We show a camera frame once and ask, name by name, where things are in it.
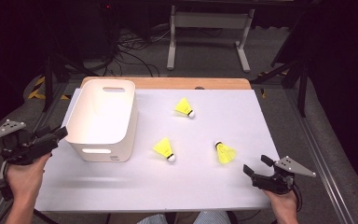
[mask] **person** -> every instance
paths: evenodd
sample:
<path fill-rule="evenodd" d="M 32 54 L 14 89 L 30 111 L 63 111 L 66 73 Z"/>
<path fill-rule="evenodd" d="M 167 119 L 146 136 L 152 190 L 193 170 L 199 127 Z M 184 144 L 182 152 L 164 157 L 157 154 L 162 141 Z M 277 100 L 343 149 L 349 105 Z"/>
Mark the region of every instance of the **person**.
<path fill-rule="evenodd" d="M 42 156 L 30 165 L 10 164 L 7 167 L 7 182 L 13 192 L 13 205 L 6 224 L 32 222 L 36 198 L 42 186 L 44 167 L 51 153 Z M 279 195 L 263 190 L 271 201 L 272 211 L 279 224 L 297 224 L 296 195 L 293 191 Z"/>

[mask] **leg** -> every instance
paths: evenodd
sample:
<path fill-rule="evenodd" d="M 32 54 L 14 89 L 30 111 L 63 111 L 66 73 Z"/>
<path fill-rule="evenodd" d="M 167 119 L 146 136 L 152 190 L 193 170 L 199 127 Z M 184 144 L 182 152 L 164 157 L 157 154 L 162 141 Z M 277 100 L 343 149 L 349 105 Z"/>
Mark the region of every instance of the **leg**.
<path fill-rule="evenodd" d="M 170 41 L 170 50 L 168 52 L 168 62 L 167 69 L 173 70 L 175 64 L 175 50 L 176 50 L 176 40 L 175 40 L 175 6 L 171 8 L 171 41 Z"/>
<path fill-rule="evenodd" d="M 111 213 L 109 224 L 136 224 L 147 217 L 158 215 L 158 213 Z"/>
<path fill-rule="evenodd" d="M 305 118 L 305 94 L 307 92 L 307 80 L 308 80 L 308 64 L 303 65 L 303 71 L 300 77 L 300 86 L 298 90 L 297 108 L 303 118 Z"/>
<path fill-rule="evenodd" d="M 199 217 L 200 212 L 178 212 L 176 213 L 174 224 L 194 223 Z"/>
<path fill-rule="evenodd" d="M 248 18 L 246 19 L 246 22 L 245 22 L 243 30 L 242 30 L 241 41 L 236 42 L 237 52 L 238 52 L 238 56 L 240 57 L 242 70 L 245 73 L 249 73 L 251 71 L 251 68 L 248 64 L 248 60 L 246 59 L 245 52 L 243 51 L 243 46 L 245 45 L 246 37 L 248 36 L 249 29 L 251 27 L 254 14 L 255 14 L 254 9 L 249 10 L 249 13 L 247 15 Z"/>

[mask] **white plastic bin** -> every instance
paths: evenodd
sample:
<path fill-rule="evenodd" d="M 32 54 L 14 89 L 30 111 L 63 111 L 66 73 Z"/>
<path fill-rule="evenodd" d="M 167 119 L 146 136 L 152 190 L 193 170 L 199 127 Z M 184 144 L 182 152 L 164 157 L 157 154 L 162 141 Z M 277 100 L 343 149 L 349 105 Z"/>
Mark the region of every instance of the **white plastic bin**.
<path fill-rule="evenodd" d="M 126 161 L 132 153 L 137 119 L 133 82 L 93 79 L 77 98 L 65 139 L 84 161 Z"/>

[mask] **bin handle cutout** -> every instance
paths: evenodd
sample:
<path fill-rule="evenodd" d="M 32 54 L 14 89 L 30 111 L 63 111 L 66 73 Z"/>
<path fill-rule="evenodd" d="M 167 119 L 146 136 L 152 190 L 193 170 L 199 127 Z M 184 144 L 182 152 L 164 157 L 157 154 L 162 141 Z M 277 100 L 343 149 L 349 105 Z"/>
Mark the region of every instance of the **bin handle cutout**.
<path fill-rule="evenodd" d="M 126 90 L 121 87 L 103 87 L 104 91 L 107 92 L 125 92 Z"/>
<path fill-rule="evenodd" d="M 98 154 L 110 154 L 112 151 L 106 148 L 83 148 L 84 153 L 98 153 Z"/>

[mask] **metal rail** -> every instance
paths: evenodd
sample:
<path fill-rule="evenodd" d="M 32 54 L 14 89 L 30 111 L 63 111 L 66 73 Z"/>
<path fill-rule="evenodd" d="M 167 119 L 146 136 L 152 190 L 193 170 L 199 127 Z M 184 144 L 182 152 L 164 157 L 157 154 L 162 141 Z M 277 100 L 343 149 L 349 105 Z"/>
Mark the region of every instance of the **metal rail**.
<path fill-rule="evenodd" d="M 310 154 L 315 162 L 316 168 L 319 171 L 319 174 L 324 182 L 324 187 L 330 197 L 330 200 L 336 209 L 337 216 L 341 223 L 354 223 L 351 213 L 345 204 L 341 193 L 339 192 L 336 180 L 330 173 L 328 165 L 324 160 L 322 151 L 319 149 L 318 143 L 316 142 L 315 137 L 313 136 L 312 130 L 310 129 L 307 119 L 303 118 L 299 113 L 296 105 L 296 93 L 293 89 L 285 90 L 286 97 L 289 100 L 292 110 L 295 112 L 296 119 L 300 125 L 304 135 L 307 138 L 308 144 L 310 146 Z"/>

